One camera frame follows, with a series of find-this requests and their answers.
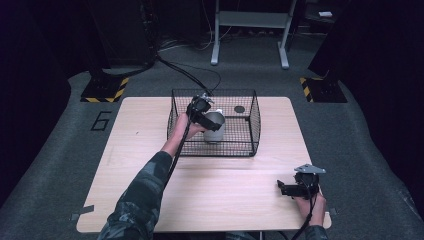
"person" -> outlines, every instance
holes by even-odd
[[[300,215],[306,219],[310,210],[310,201],[305,200],[302,197],[294,197],[294,200],[299,207]],[[328,239],[327,232],[325,231],[324,217],[325,217],[325,206],[327,200],[324,196],[318,192],[313,198],[312,201],[315,202],[314,208],[312,209],[312,217],[309,221],[308,227],[305,229],[305,236],[307,240],[312,239]]]
[[[159,220],[160,206],[172,160],[183,140],[189,118],[187,114],[178,116],[175,128],[159,152],[157,152],[137,173],[128,188],[116,203],[97,239],[131,240],[153,239],[153,230]],[[199,124],[191,123],[186,139],[196,133],[206,131]],[[310,226],[306,229],[308,240],[325,234],[322,224],[325,199],[318,195]],[[300,213],[309,213],[309,200],[295,198]]]

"wire cage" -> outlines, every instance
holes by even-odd
[[[174,129],[177,117],[185,113],[188,104],[202,90],[173,89],[171,112],[169,114],[167,136]],[[252,89],[216,89],[210,98],[209,111],[221,109],[225,117],[224,136],[218,142],[206,142],[203,133],[197,133],[186,140],[180,156],[196,157],[252,157],[256,154],[261,134],[261,117],[258,99]]]

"human hand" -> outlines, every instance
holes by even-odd
[[[293,197],[296,200],[297,206],[299,207],[300,215],[306,219],[310,212],[310,200],[305,200],[302,197]],[[312,210],[312,218],[309,221],[309,225],[323,226],[325,217],[325,207],[327,200],[322,196],[321,193],[317,193],[312,197],[312,203],[315,202],[314,209]]]
[[[177,122],[175,124],[174,130],[172,131],[171,136],[169,139],[165,142],[163,145],[161,151],[167,152],[170,156],[174,157],[178,146],[180,145],[181,141],[184,137],[184,132],[187,127],[187,122],[189,121],[189,118],[187,114],[183,113],[178,116]],[[193,137],[196,133],[201,131],[206,131],[207,129],[202,127],[200,124],[194,124],[190,123],[190,128],[187,133],[187,137],[185,140],[190,139]]]
[[[189,121],[189,118],[186,113],[180,114],[178,116],[177,123],[175,124],[175,128],[173,130],[171,137],[175,137],[181,140],[184,136],[184,132],[187,127],[188,121]],[[198,132],[206,131],[206,130],[207,129],[202,127],[200,124],[191,123],[185,140],[192,138]]]

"white cup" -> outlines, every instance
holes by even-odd
[[[216,111],[207,112],[205,114],[205,117],[209,120],[211,120],[214,123],[221,124],[221,128],[217,131],[207,130],[203,134],[203,137],[206,142],[208,143],[217,143],[219,141],[222,141],[224,138],[224,131],[225,131],[225,117],[222,114],[221,109],[217,109]]]

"white metal stand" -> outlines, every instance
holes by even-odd
[[[297,0],[292,0],[288,13],[259,13],[259,12],[235,12],[220,11],[219,0],[216,0],[215,11],[215,43],[212,51],[211,64],[218,64],[219,56],[219,27],[220,26],[239,26],[239,27],[265,27],[284,29],[283,37],[278,42],[278,52],[280,53],[281,67],[289,68],[287,53],[285,49],[287,36],[290,30],[293,18],[294,7]]]

